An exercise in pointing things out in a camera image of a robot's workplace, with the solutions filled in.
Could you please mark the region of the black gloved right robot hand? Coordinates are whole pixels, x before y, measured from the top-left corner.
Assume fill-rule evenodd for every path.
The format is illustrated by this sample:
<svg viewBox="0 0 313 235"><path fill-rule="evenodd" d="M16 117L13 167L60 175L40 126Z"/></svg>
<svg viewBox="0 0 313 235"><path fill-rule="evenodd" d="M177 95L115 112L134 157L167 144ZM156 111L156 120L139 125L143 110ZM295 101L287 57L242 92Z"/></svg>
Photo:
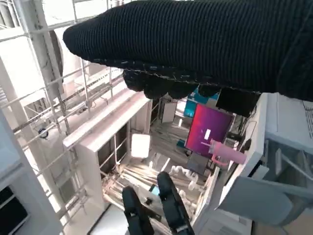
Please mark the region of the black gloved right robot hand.
<svg viewBox="0 0 313 235"><path fill-rule="evenodd" d="M180 99L230 88L313 99L310 0L138 0L65 30L74 55L130 90Z"/></svg>

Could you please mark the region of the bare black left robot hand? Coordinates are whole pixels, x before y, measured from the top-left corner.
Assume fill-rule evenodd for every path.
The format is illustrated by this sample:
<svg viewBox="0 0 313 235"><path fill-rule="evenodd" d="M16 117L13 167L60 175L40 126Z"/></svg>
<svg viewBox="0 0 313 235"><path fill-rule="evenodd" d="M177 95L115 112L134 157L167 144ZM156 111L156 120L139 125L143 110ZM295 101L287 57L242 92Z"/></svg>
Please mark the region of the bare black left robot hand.
<svg viewBox="0 0 313 235"><path fill-rule="evenodd" d="M194 230L189 215L170 175L162 171L157 176L157 183L162 209L172 234L193 235ZM155 231L150 219L157 219L159 216L140 202L134 188L131 186L123 188L122 199L129 234L153 235Z"/></svg>

